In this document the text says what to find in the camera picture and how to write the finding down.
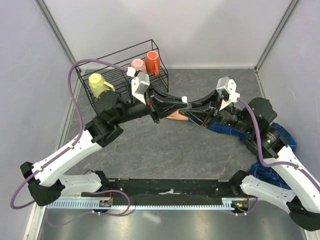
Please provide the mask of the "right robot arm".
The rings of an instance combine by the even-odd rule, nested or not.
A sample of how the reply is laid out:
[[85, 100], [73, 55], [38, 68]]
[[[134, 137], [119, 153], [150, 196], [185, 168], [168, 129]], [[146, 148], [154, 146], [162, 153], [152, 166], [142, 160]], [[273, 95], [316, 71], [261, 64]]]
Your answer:
[[[255, 165], [261, 173], [249, 173], [229, 184], [235, 197], [244, 193], [265, 200], [287, 212], [290, 218], [307, 231], [320, 228], [320, 184], [294, 153], [294, 141], [278, 124], [277, 113], [269, 100], [256, 97], [242, 102], [237, 93], [214, 91], [197, 101], [182, 97], [180, 113], [192, 123], [211, 131], [239, 137], [257, 157]], [[275, 176], [263, 173], [274, 172]]]

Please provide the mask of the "white nail polish cap brush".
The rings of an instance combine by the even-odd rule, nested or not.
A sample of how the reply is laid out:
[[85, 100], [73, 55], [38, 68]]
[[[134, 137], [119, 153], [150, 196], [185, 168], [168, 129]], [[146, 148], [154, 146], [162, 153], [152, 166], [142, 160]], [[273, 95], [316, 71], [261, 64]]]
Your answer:
[[183, 103], [188, 103], [188, 98], [187, 98], [187, 96], [182, 96], [181, 97], [181, 101], [183, 102]]

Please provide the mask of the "mannequin hand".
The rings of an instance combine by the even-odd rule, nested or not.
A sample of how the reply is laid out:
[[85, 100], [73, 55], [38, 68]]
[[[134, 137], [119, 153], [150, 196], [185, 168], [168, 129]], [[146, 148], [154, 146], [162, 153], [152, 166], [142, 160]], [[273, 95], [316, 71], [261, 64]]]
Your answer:
[[172, 114], [170, 114], [166, 118], [170, 119], [170, 120], [176, 120], [176, 121], [188, 121], [189, 120], [186, 116], [180, 114], [178, 111], [173, 112]]

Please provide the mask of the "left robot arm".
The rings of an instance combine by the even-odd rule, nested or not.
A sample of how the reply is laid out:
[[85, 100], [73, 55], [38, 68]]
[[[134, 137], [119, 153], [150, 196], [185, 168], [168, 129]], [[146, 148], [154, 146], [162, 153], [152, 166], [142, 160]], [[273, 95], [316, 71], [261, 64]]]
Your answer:
[[144, 116], [155, 122], [173, 112], [190, 108], [185, 96], [178, 98], [149, 86], [135, 102], [123, 101], [120, 95], [107, 89], [94, 103], [96, 116], [80, 125], [79, 134], [52, 155], [36, 162], [20, 166], [27, 187], [38, 206], [47, 206], [62, 196], [97, 194], [106, 196], [110, 185], [102, 171], [90, 174], [66, 175], [66, 172], [87, 156], [101, 150], [122, 133], [120, 124]]

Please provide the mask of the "blue plaid sleeve forearm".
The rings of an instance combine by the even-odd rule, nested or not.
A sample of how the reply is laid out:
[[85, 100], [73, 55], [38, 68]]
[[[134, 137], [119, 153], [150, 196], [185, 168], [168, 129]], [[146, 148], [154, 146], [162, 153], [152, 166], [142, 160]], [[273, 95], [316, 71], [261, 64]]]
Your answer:
[[214, 122], [211, 126], [208, 126], [205, 128], [207, 128], [210, 131], [216, 132], [216, 133], [239, 137], [239, 140], [241, 142], [243, 142], [244, 140], [246, 140], [250, 136], [249, 133], [243, 133], [235, 128], [221, 124], [219, 122]]

